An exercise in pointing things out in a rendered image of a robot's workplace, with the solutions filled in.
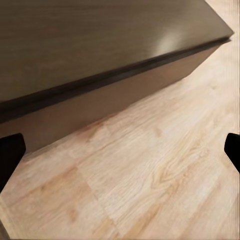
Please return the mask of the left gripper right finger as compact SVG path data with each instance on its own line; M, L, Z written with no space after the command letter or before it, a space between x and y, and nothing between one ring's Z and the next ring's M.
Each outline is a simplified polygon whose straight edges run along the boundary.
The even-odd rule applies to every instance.
M240 135L229 133L225 140L224 151L227 158L232 162L240 173Z

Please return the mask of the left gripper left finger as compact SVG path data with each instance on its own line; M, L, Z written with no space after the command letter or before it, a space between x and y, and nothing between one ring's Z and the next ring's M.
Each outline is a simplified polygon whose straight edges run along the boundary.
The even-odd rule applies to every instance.
M26 152L26 144L22 133L0 138L0 192L17 168Z

